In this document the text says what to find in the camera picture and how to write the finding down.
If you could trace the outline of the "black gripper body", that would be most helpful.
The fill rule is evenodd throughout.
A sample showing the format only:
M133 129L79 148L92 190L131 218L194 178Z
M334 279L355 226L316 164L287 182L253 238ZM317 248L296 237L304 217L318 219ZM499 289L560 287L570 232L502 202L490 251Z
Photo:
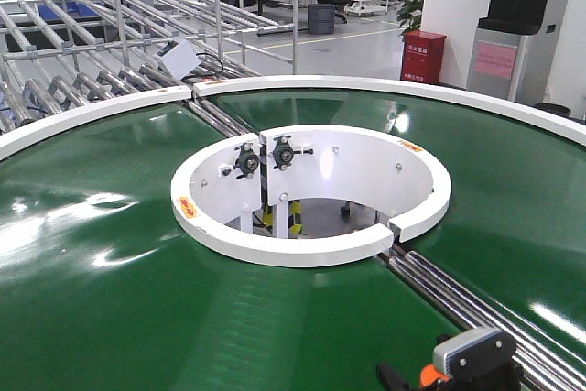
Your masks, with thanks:
M515 352L509 333L477 327L439 343L433 364L449 378L447 390L520 390L523 367L513 359Z

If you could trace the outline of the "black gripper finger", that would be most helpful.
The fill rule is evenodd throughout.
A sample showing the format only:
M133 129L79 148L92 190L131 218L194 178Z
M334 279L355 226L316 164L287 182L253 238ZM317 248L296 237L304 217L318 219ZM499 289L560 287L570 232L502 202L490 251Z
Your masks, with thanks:
M375 366L375 373L378 382L386 391L408 391L412 390L409 382L389 363L381 362Z

